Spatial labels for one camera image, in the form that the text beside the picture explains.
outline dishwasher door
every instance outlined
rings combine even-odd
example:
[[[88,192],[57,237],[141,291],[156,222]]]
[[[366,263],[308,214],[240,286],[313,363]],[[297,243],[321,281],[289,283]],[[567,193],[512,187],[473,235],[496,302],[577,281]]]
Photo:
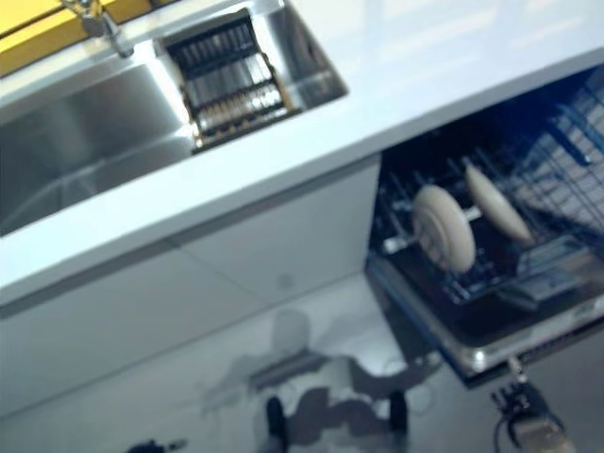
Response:
[[[603,251],[604,66],[383,152],[368,272],[467,383],[600,327]]]

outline sink basin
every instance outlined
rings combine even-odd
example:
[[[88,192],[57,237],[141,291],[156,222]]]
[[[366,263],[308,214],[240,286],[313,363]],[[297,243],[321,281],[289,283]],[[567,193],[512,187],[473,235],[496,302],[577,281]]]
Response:
[[[215,120],[217,101],[199,107],[192,101],[203,65],[190,71],[174,49],[183,40],[224,30],[231,18],[252,27],[258,56],[283,102],[270,114],[255,113],[210,135],[204,125]],[[230,64],[233,55],[228,52]],[[212,71],[221,74],[215,66]],[[221,105],[243,111],[233,104],[243,99],[242,91],[236,86],[231,91],[231,99]],[[192,23],[138,43],[130,59],[111,56],[0,109],[0,236],[345,93],[289,4],[233,2],[202,11]],[[263,100],[250,99],[253,103],[266,107]]]

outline plate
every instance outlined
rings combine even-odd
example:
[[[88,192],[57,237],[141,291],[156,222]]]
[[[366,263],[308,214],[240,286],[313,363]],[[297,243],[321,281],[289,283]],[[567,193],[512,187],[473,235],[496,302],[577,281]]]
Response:
[[[420,246],[444,271],[467,272],[476,258],[472,228],[455,198],[428,184],[413,199],[413,232]]]
[[[491,179],[474,165],[468,165],[465,167],[465,182],[474,203],[494,227],[525,245],[533,243],[529,227]]]

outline cabinet door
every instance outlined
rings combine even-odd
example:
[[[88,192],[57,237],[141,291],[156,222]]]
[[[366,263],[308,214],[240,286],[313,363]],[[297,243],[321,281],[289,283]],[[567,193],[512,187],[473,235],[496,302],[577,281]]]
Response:
[[[171,246],[143,253],[136,263],[118,263],[124,267],[1,321],[0,416],[264,306]]]
[[[176,238],[269,302],[363,268],[376,197],[374,157]]]

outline dishwasher rack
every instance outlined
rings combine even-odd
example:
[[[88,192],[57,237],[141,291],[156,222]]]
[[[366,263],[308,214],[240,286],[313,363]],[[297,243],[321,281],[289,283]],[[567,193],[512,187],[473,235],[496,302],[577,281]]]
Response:
[[[422,259],[417,265],[452,302],[464,305],[485,294],[515,290],[546,271],[547,278],[564,280],[560,291],[579,285],[552,269],[577,254],[604,249],[604,89],[591,86],[593,79],[582,81],[572,95],[554,86],[484,110],[484,147],[443,153],[441,137],[462,134],[459,122],[399,145],[398,164],[386,160],[380,177],[373,249],[381,255],[419,250],[412,200],[423,186],[436,184],[460,203],[477,245],[475,263],[466,273],[444,271],[418,253]],[[514,120],[527,106],[537,112],[534,122]],[[440,151],[430,151],[431,146]],[[432,153],[430,165],[416,165],[422,150]],[[534,239],[531,246],[514,243],[482,217],[464,181],[468,164],[490,178],[516,208]]]

